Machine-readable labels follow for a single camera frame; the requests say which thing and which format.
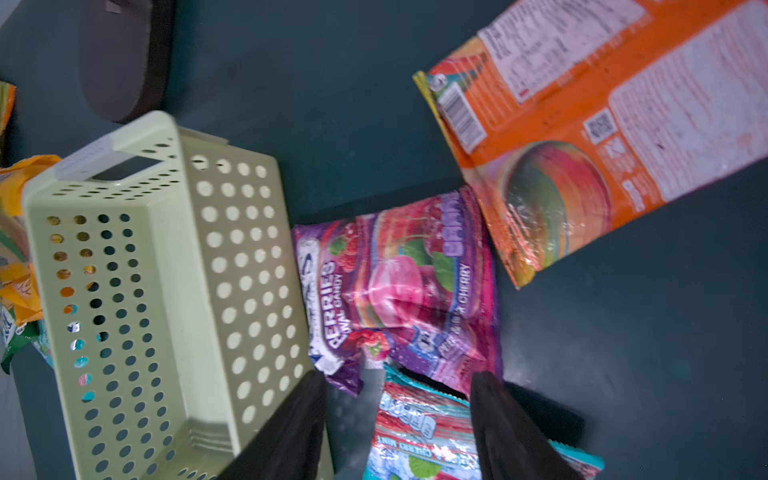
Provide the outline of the orange Fox's Fruits bag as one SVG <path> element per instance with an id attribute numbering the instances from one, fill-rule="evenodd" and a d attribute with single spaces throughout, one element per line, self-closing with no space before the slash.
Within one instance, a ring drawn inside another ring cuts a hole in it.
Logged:
<path id="1" fill-rule="evenodd" d="M 767 155 L 763 1 L 517 1 L 413 79 L 517 287 Z"/>

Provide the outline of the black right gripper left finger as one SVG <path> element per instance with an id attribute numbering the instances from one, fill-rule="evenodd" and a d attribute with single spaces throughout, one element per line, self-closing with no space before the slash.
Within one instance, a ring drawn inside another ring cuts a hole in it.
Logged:
<path id="1" fill-rule="evenodd" d="M 323 374 L 306 373 L 220 479 L 318 477 L 326 414 Z"/>

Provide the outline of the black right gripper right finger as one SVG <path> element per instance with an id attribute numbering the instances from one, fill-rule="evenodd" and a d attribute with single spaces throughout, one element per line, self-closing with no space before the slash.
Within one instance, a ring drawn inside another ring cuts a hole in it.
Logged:
<path id="1" fill-rule="evenodd" d="M 486 371 L 472 376 L 470 412 L 484 479 L 579 479 L 549 441 L 578 441 L 584 418 Z"/>

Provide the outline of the pale green plastic basket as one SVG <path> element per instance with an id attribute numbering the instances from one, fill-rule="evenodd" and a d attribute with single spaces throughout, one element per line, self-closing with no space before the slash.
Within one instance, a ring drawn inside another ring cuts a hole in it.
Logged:
<path id="1" fill-rule="evenodd" d="M 23 213 L 75 475 L 220 477 L 311 369 L 277 161 L 154 111 Z"/>

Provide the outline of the purple Fox's Berries bag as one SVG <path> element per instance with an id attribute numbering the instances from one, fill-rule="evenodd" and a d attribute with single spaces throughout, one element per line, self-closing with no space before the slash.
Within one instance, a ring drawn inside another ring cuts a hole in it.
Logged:
<path id="1" fill-rule="evenodd" d="M 472 189 L 293 230 L 309 356 L 357 395 L 388 363 L 468 394 L 503 372 L 493 253 Z"/>

